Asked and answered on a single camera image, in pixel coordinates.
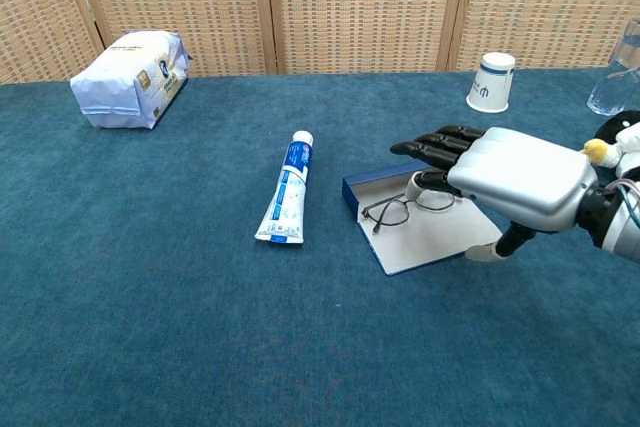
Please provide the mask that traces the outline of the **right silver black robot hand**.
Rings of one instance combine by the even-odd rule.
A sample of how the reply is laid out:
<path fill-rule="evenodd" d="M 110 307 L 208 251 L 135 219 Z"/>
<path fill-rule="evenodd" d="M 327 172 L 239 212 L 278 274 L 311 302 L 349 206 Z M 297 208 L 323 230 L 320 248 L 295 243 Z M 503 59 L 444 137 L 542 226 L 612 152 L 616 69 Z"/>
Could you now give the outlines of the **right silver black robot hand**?
<path fill-rule="evenodd" d="M 509 219 L 499 240 L 466 250 L 466 258 L 479 262 L 510 257 L 538 232 L 573 228 L 583 200 L 598 186 L 585 154 L 502 127 L 450 124 L 398 142 L 390 152 L 429 165 L 411 177 L 411 193 L 450 193 Z"/>

